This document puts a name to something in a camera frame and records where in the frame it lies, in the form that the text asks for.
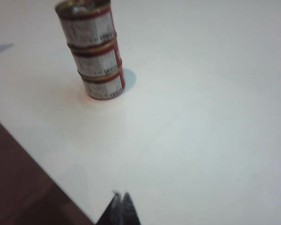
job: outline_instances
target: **tin can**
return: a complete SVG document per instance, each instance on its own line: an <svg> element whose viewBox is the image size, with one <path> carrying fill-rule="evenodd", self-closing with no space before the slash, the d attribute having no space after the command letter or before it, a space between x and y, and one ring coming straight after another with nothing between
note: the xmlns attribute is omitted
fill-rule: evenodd
<svg viewBox="0 0 281 225"><path fill-rule="evenodd" d="M117 39L94 48L70 48L80 74L87 77L106 76L122 64Z"/></svg>
<svg viewBox="0 0 281 225"><path fill-rule="evenodd" d="M115 38L110 0L66 0L55 11L71 47L102 45Z"/></svg>
<svg viewBox="0 0 281 225"><path fill-rule="evenodd" d="M122 67L108 75L105 79L91 80L81 75L88 95L97 100L108 100L120 95L125 88L124 73Z"/></svg>

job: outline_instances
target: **can label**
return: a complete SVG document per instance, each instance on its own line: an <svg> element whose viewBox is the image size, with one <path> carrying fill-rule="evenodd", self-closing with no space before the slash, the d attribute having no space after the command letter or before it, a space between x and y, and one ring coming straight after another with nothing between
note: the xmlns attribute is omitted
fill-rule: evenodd
<svg viewBox="0 0 281 225"><path fill-rule="evenodd" d="M111 40L115 36L111 13L81 20L60 20L70 45L77 47L94 46Z"/></svg>
<svg viewBox="0 0 281 225"><path fill-rule="evenodd" d="M109 99L119 95L123 91L120 76L106 83L84 82L88 94L97 99Z"/></svg>
<svg viewBox="0 0 281 225"><path fill-rule="evenodd" d="M118 68L114 49L100 56L82 57L73 55L78 71L84 76L104 76Z"/></svg>

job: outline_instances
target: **brown floor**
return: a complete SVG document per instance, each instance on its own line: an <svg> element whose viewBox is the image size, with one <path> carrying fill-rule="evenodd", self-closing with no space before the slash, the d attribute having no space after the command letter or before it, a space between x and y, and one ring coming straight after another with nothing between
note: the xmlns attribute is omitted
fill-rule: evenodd
<svg viewBox="0 0 281 225"><path fill-rule="evenodd" d="M0 124L0 225L93 225Z"/></svg>

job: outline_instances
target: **white tabletop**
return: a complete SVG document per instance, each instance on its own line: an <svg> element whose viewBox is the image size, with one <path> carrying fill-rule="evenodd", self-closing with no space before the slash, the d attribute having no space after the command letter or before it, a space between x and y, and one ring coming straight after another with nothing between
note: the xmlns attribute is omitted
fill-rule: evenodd
<svg viewBox="0 0 281 225"><path fill-rule="evenodd" d="M281 225L281 0L114 0L126 91L92 100L54 11L0 0L0 122L96 222Z"/></svg>

